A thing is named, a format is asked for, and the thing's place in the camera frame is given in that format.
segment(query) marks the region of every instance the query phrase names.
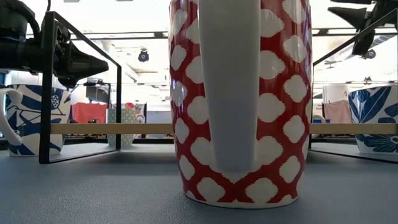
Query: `red mug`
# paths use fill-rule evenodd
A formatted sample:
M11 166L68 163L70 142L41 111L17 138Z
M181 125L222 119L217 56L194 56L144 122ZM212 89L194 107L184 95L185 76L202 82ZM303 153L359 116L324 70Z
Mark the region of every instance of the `red mug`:
M231 208L294 202L312 112L308 0L172 0L170 20L186 196Z

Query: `blue and white mug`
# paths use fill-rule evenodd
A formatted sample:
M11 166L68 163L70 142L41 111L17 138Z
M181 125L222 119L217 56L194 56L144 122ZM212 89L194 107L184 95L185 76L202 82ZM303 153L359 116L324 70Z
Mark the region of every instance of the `blue and white mug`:
M352 91L348 97L352 123L398 123L398 85ZM398 156L398 136L357 134L359 151Z
M42 87L38 85L10 85L0 90L0 130L9 142L10 156L38 156ZM70 113L70 93L53 88L51 96L51 123L65 124ZM63 146L62 134L52 134L50 154L59 154Z

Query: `wooden rail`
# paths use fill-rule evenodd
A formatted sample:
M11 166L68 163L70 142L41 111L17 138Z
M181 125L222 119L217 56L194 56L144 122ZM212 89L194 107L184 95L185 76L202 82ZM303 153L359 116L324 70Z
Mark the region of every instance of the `wooden rail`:
M51 134L172 134L171 124L52 124ZM311 134L398 134L398 124L311 124Z

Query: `mug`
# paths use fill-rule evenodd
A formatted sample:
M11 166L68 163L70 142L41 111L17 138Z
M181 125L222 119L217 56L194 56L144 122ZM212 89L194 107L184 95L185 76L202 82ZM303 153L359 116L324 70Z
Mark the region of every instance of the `mug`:
M348 102L352 123L398 123L398 85L352 91ZM362 153L398 156L397 135L356 134L355 138Z
M116 108L108 109L106 122L116 123ZM134 124L134 123L145 123L145 116L142 114L136 114L135 110L122 109L122 124ZM134 134L122 134L121 135L121 146L131 146L134 140ZM108 134L108 145L111 147L116 146L116 135Z
M70 93L52 88L51 123L65 124L69 120ZM0 130L9 142L10 156L38 156L40 142L40 120L42 109L42 87L38 85L9 85L0 89ZM52 134L50 154L59 154L64 136Z
M295 201L312 113L308 1L172 1L170 19L185 195L229 208Z

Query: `red cloth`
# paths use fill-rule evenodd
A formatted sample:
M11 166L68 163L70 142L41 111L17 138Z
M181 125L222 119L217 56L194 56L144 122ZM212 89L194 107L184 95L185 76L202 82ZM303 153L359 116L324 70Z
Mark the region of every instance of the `red cloth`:
M340 100L334 103L323 105L325 119L330 119L331 124L350 124L351 111L349 110L348 100Z
M99 103L76 103L72 105L73 119L77 123L88 123L92 119L97 123L106 123L106 105Z

